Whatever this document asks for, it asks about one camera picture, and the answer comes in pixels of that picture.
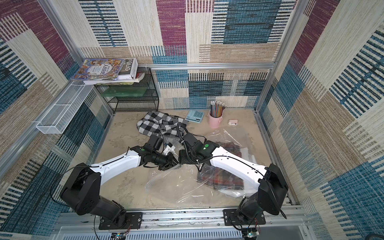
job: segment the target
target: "stack of books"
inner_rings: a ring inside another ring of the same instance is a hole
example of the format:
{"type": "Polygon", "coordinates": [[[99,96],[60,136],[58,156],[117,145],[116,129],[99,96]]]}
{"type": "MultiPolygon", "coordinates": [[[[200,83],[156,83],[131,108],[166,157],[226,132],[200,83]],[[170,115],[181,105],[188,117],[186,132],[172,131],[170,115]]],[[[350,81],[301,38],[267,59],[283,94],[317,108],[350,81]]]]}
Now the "stack of books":
{"type": "Polygon", "coordinates": [[[137,59],[86,58],[82,66],[71,78],[83,81],[85,85],[138,83],[144,73],[137,73],[137,59]]]}

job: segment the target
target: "plaid fabric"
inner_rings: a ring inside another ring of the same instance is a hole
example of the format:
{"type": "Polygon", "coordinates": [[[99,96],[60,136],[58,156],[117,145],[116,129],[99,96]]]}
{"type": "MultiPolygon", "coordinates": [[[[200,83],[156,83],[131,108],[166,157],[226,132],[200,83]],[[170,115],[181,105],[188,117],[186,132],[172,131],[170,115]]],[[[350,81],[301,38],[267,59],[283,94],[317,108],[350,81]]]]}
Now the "plaid fabric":
{"type": "MultiPolygon", "coordinates": [[[[218,142],[220,146],[228,152],[241,157],[240,147],[233,142],[222,143],[218,142]]],[[[197,180],[209,186],[213,186],[216,190],[233,189],[243,190],[243,180],[230,172],[219,167],[204,165],[201,172],[197,173],[197,180]]]]}
{"type": "Polygon", "coordinates": [[[178,116],[169,115],[161,112],[148,112],[143,119],[137,122],[139,133],[151,136],[161,132],[164,136],[177,137],[176,124],[181,122],[187,126],[188,121],[178,116]]]}

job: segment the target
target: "aluminum frame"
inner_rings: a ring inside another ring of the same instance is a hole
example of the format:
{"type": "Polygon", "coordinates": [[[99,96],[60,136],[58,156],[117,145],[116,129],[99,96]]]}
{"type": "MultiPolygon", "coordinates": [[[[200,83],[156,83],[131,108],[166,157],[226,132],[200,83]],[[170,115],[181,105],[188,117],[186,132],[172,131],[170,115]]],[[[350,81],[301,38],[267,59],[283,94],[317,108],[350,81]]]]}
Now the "aluminum frame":
{"type": "MultiPolygon", "coordinates": [[[[225,226],[223,209],[237,208],[230,207],[206,207],[206,208],[181,208],[181,209],[128,209],[127,212],[142,212],[142,222],[140,229],[132,229],[131,234],[138,234],[142,238],[146,238],[150,234],[167,233],[178,234],[185,230],[189,232],[201,231],[236,231],[232,226],[225,226]]],[[[298,226],[304,240],[315,240],[312,227],[305,216],[305,212],[301,205],[283,205],[282,210],[288,219],[284,219],[281,215],[274,216],[264,212],[266,224],[260,228],[268,227],[289,227],[298,226]]],[[[51,240],[62,240],[65,234],[88,234],[93,233],[93,222],[95,216],[85,214],[78,216],[76,213],[61,213],[57,223],[52,231],[51,240]]],[[[98,235],[105,235],[111,232],[121,232],[121,230],[98,230],[99,218],[96,217],[95,227],[98,235]]]]}
{"type": "Polygon", "coordinates": [[[76,46],[73,39],[68,34],[68,31],[65,29],[65,27],[62,25],[57,10],[53,6],[50,0],[37,0],[37,2],[40,4],[42,9],[44,10],[45,14],[48,16],[48,19],[51,20],[51,23],[53,27],[56,29],[56,31],[59,33],[59,36],[61,37],[62,41],[68,48],[68,51],[72,54],[72,57],[75,59],[77,64],[81,66],[84,61],[84,56],[81,53],[80,49],[76,46]]]}
{"type": "MultiPolygon", "coordinates": [[[[52,98],[52,100],[48,103],[47,107],[43,111],[41,111],[41,113],[35,118],[35,120],[32,121],[31,124],[24,130],[20,137],[0,157],[0,179],[4,177],[6,172],[14,165],[14,163],[21,156],[21,154],[28,148],[29,144],[34,140],[37,134],[40,133],[40,131],[36,128],[37,124],[41,121],[43,116],[45,116],[45,114],[53,107],[53,105],[58,101],[58,99],[64,94],[64,92],[71,86],[71,84],[72,81],[68,81],[67,85],[64,86],[54,98],[52,98]]],[[[105,100],[103,101],[103,104],[108,110],[109,114],[113,116],[113,112],[110,106],[105,102],[105,100]]],[[[112,122],[112,119],[113,118],[110,118],[109,120],[109,126],[112,122]]],[[[108,132],[107,128],[102,136],[103,141],[108,132]]],[[[101,141],[97,148],[97,154],[100,151],[102,144],[103,142],[101,141]]]]}
{"type": "MultiPolygon", "coordinates": [[[[256,123],[259,126],[259,130],[260,130],[260,133],[262,135],[262,138],[263,138],[263,141],[265,144],[265,148],[268,152],[269,158],[271,159],[273,164],[278,166],[280,169],[283,169],[283,166],[280,164],[280,161],[278,160],[278,155],[276,154],[275,150],[272,147],[271,140],[269,138],[267,130],[265,129],[265,126],[264,126],[263,121],[260,117],[260,114],[256,111],[254,111],[253,114],[255,116],[256,123]]],[[[289,179],[289,177],[286,176],[284,173],[283,173],[283,175],[284,175],[285,179],[289,179]]],[[[288,189],[287,195],[288,195],[288,197],[289,197],[289,199],[293,205],[296,205],[298,203],[297,199],[293,196],[290,189],[288,189]]]]}
{"type": "Polygon", "coordinates": [[[292,17],[292,22],[291,24],[289,25],[288,27],[288,30],[287,30],[287,33],[286,33],[286,36],[284,37],[284,40],[281,44],[281,47],[279,49],[279,52],[276,56],[276,60],[275,60],[275,66],[274,68],[269,72],[267,78],[266,78],[266,81],[265,81],[265,84],[263,86],[263,89],[262,89],[262,92],[258,98],[258,101],[257,101],[257,104],[256,104],[256,111],[258,112],[265,100],[265,97],[269,91],[269,88],[273,82],[273,79],[275,77],[275,74],[276,74],[276,71],[277,69],[279,68],[280,66],[280,60],[281,58],[286,54],[286,50],[289,46],[289,44],[291,43],[291,40],[292,40],[292,37],[293,37],[293,32],[295,31],[295,28],[296,28],[296,25],[297,23],[299,22],[299,20],[301,19],[301,17],[303,16],[303,13],[304,13],[304,10],[306,8],[306,6],[308,5],[308,2],[309,0],[300,0],[298,6],[297,6],[297,9],[296,11],[294,12],[293,14],[293,17],[292,17]]]}
{"type": "Polygon", "coordinates": [[[151,70],[272,69],[274,66],[274,62],[139,64],[139,68],[150,68],[151,70]]]}

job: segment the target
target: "black cable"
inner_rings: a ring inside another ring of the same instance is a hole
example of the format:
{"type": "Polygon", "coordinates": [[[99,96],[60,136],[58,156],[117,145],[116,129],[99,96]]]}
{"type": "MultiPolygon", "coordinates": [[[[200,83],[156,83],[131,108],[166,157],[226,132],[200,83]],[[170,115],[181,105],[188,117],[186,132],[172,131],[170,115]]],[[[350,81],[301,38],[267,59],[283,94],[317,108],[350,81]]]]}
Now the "black cable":
{"type": "Polygon", "coordinates": [[[102,166],[111,164],[111,163],[113,163],[113,162],[115,162],[115,161],[117,161],[117,160],[120,160],[120,159],[122,159],[122,158],[124,158],[124,156],[122,156],[122,157],[120,157],[120,158],[118,158],[118,159],[115,159],[115,160],[113,160],[112,162],[107,162],[106,164],[103,164],[102,166]]]}
{"type": "Polygon", "coordinates": [[[95,218],[93,219],[93,230],[95,231],[95,235],[96,235],[97,239],[100,240],[99,236],[97,236],[97,234],[96,234],[95,221],[96,221],[96,215],[95,215],[95,218]]]}
{"type": "Polygon", "coordinates": [[[203,163],[203,164],[201,165],[201,168],[200,168],[200,169],[199,169],[199,166],[195,164],[195,166],[196,166],[196,168],[197,168],[197,170],[198,170],[199,172],[201,172],[201,170],[203,170],[204,164],[205,164],[205,163],[203,163]]]}
{"type": "Polygon", "coordinates": [[[285,215],[285,213],[283,212],[283,210],[280,209],[280,212],[281,212],[281,215],[283,215],[283,217],[284,217],[285,219],[287,219],[287,216],[285,215]]]}
{"type": "Polygon", "coordinates": [[[49,193],[50,193],[50,197],[51,197],[51,199],[52,199],[55,203],[57,203],[57,204],[59,204],[59,205],[61,205],[61,206],[69,207],[68,205],[66,205],[66,204],[62,204],[62,203],[56,201],[56,200],[53,198],[53,193],[52,193],[53,186],[55,185],[55,183],[57,182],[57,180],[58,180],[59,178],[63,177],[64,174],[66,174],[67,172],[69,172],[70,170],[72,170],[72,169],[74,169],[74,168],[76,168],[76,167],[86,168],[86,167],[91,167],[91,166],[74,166],[74,167],[71,167],[70,169],[68,169],[67,171],[65,171],[64,173],[62,173],[60,176],[58,176],[58,177],[54,180],[53,184],[51,185],[51,188],[50,188],[50,191],[49,191],[49,193]]]}
{"type": "Polygon", "coordinates": [[[207,158],[204,158],[203,160],[197,160],[197,163],[200,164],[200,163],[205,163],[209,160],[211,160],[213,157],[207,157],[207,158]]]}
{"type": "Polygon", "coordinates": [[[193,134],[193,133],[191,133],[193,136],[197,136],[197,137],[203,137],[204,138],[204,142],[206,142],[207,141],[207,138],[206,137],[204,137],[204,136],[201,136],[201,135],[196,135],[196,134],[193,134]]]}
{"type": "Polygon", "coordinates": [[[249,223],[249,225],[248,225],[248,227],[247,227],[247,232],[248,232],[248,228],[249,228],[249,226],[252,224],[253,220],[256,220],[256,216],[257,216],[257,214],[258,214],[258,213],[256,213],[256,214],[254,215],[254,217],[252,218],[251,222],[249,223]]]}
{"type": "Polygon", "coordinates": [[[185,130],[186,133],[189,133],[188,130],[187,130],[187,126],[185,126],[183,123],[178,122],[177,125],[176,125],[176,127],[178,127],[178,126],[181,126],[182,128],[184,128],[184,130],[185,130]]]}
{"type": "Polygon", "coordinates": [[[236,230],[241,231],[241,229],[243,228],[243,226],[240,225],[241,229],[238,229],[238,228],[234,225],[234,223],[232,222],[231,216],[229,216],[229,221],[231,222],[232,226],[233,226],[234,228],[236,228],[236,230]]]}
{"type": "Polygon", "coordinates": [[[166,148],[166,140],[164,139],[164,135],[161,133],[161,131],[159,130],[159,132],[161,134],[161,137],[163,138],[163,150],[161,152],[164,151],[164,149],[166,148]]]}
{"type": "Polygon", "coordinates": [[[253,170],[255,170],[256,172],[260,173],[260,175],[264,177],[264,175],[263,175],[261,172],[259,172],[256,168],[249,166],[248,164],[246,164],[246,163],[243,162],[243,161],[238,160],[237,158],[234,158],[234,157],[231,157],[231,156],[225,156],[225,155],[213,156],[212,158],[214,158],[214,157],[227,157],[227,158],[232,158],[232,159],[234,159],[234,160],[237,160],[237,161],[239,161],[239,162],[241,162],[241,163],[247,165],[248,167],[250,167],[250,168],[252,168],[253,170]]]}

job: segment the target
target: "green plastic container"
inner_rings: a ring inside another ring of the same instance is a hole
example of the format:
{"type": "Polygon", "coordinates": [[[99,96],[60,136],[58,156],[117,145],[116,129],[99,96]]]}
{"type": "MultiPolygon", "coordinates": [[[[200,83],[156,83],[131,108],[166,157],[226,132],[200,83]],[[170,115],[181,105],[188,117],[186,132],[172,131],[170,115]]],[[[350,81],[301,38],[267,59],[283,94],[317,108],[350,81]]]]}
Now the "green plastic container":
{"type": "Polygon", "coordinates": [[[147,87],[109,87],[101,95],[103,97],[142,97],[147,87]]]}

